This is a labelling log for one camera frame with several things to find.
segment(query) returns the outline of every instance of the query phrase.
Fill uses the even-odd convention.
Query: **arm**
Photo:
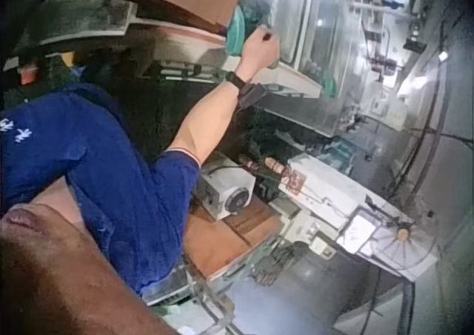
[[[262,69],[278,59],[278,36],[264,41],[268,29],[259,27],[245,42],[236,75],[250,82]],[[168,150],[181,150],[201,165],[213,152],[229,126],[237,106],[238,88],[224,82],[207,94],[187,114]]]

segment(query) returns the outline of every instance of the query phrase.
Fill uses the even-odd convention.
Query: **fabric sleeve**
[[[186,153],[165,152],[151,167],[159,207],[182,240],[191,193],[198,181],[198,163]]]

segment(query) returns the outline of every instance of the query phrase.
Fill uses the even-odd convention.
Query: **person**
[[[1,334],[177,334],[56,210],[22,205],[0,225]]]
[[[278,52],[278,36],[259,27],[245,42],[235,74],[250,82],[278,59]],[[120,277],[142,295],[181,255],[199,168],[223,137],[238,94],[231,82],[207,94],[151,166],[99,87],[73,84],[5,111],[1,214],[11,207],[48,206],[45,213],[90,234]]]

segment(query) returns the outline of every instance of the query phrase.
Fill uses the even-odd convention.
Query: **watch strap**
[[[242,89],[244,89],[244,87],[247,85],[246,82],[244,82],[242,79],[240,79],[240,77],[238,77],[234,72],[230,71],[230,72],[227,72],[227,74],[225,75],[225,79],[226,81],[234,84],[239,91],[241,91]]]

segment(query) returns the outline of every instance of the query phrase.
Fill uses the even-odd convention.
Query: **machine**
[[[292,223],[297,228],[288,227],[285,238],[304,241],[316,252],[319,248],[312,245],[317,229],[347,252],[411,281],[436,263],[435,219],[410,218],[348,176],[305,153],[290,159],[288,165],[291,174],[281,180],[279,189],[301,208],[305,217],[296,214],[296,222]]]
[[[202,167],[194,194],[215,220],[221,220],[250,203],[255,180],[226,156],[215,153]]]

